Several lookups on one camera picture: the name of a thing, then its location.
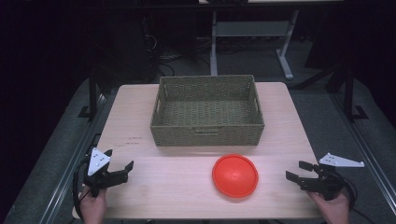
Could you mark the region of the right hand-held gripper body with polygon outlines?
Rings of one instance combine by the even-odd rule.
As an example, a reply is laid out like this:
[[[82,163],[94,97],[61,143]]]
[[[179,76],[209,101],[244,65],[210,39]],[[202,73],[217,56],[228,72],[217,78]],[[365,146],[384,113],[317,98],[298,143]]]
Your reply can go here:
[[[318,161],[318,164],[314,165],[315,169],[312,172],[315,172],[318,177],[299,177],[297,185],[301,190],[319,193],[326,201],[329,201],[334,199],[342,189],[346,189],[353,199],[356,198],[356,189],[336,171],[336,167],[363,168],[365,166],[363,161],[353,161],[327,153]]]

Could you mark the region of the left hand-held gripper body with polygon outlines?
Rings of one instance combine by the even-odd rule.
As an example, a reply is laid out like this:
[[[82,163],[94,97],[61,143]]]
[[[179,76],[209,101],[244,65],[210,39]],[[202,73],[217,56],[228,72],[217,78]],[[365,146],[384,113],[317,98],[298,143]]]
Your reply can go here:
[[[92,197],[97,197],[101,189],[108,189],[128,181],[128,174],[124,169],[109,172],[111,157],[108,157],[94,147],[88,162],[88,170],[83,183],[91,189]]]

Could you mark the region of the orange plastic bowl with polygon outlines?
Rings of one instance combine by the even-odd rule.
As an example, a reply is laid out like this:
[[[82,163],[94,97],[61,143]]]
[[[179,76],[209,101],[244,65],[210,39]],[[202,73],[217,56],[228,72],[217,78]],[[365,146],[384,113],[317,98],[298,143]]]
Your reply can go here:
[[[248,158],[229,154],[220,157],[212,168],[212,179],[222,194],[232,198],[250,195],[259,182],[258,171]]]

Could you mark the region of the green woven basket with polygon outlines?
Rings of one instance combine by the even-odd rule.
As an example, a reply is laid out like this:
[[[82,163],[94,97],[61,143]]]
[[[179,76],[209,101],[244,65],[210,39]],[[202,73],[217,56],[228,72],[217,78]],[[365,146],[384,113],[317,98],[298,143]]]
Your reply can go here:
[[[150,123],[158,147],[256,146],[263,129],[252,75],[160,80]]]

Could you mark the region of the person's right hand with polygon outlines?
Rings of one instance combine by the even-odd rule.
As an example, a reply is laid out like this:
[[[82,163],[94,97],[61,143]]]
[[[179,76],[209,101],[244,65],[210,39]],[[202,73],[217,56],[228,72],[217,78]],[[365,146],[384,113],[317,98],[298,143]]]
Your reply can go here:
[[[343,192],[339,192],[334,199],[329,201],[316,192],[308,191],[306,194],[318,207],[327,224],[350,224],[349,199]]]

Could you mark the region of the person's left hand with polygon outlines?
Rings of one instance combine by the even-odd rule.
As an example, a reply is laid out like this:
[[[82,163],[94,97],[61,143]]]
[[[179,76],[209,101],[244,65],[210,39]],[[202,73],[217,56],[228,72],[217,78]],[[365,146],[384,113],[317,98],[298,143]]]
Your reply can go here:
[[[80,197],[80,211],[84,224],[104,224],[106,214],[106,192],[101,189],[97,197],[92,197],[91,189],[85,186]]]

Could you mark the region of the black metal stand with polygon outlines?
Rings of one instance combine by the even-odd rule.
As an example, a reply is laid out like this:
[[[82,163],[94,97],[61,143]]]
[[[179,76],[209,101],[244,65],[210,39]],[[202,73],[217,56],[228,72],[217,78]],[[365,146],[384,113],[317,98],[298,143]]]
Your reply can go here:
[[[349,121],[354,122],[356,119],[368,119],[367,114],[360,105],[353,104],[354,93],[354,74],[350,68],[345,75],[345,92],[344,92],[344,112]]]
[[[86,118],[88,121],[92,121],[97,113],[97,102],[98,102],[98,90],[97,90],[97,79],[94,70],[89,73],[89,104],[84,105],[78,116],[80,118]]]

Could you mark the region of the aluminium rail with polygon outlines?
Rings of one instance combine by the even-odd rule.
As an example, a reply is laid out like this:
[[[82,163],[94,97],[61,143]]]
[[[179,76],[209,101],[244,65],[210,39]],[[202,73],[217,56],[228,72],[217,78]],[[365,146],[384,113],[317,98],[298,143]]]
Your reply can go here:
[[[78,175],[81,175],[84,165],[79,166],[79,164],[99,142],[101,135],[100,130],[104,127],[104,125],[100,123],[100,120],[103,114],[103,106],[105,104],[106,97],[100,93],[98,95],[97,113],[95,118],[92,121],[82,118],[85,119],[84,130],[78,137],[77,145],[73,147],[71,156],[67,157],[67,164],[62,166],[60,180],[57,182],[50,195],[50,200],[39,220],[39,224],[54,224],[64,203],[67,203],[67,205],[74,205],[74,191],[78,191],[78,187],[73,183],[75,172],[78,172]]]
[[[352,134],[355,142],[357,143],[361,152],[361,156],[363,157],[365,166],[370,171],[372,177],[375,180],[375,183],[383,194],[393,215],[396,216],[396,188],[389,181],[368,143],[363,139],[363,136],[361,135],[361,132],[356,125],[356,121],[354,119],[350,119],[347,116],[340,98],[335,94],[331,94],[330,98],[334,106],[336,107],[340,117],[342,118],[343,122],[345,123],[350,133]]]

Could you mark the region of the white metal desk frame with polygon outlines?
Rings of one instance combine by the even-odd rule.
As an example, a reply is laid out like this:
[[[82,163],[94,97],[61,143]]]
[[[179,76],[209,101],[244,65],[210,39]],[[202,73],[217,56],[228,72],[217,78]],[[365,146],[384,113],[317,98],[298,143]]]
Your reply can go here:
[[[287,80],[293,79],[286,58],[287,49],[299,15],[294,10],[288,21],[218,21],[217,13],[212,13],[210,75],[218,74],[217,38],[218,37],[283,37],[284,44],[276,50],[276,57]]]

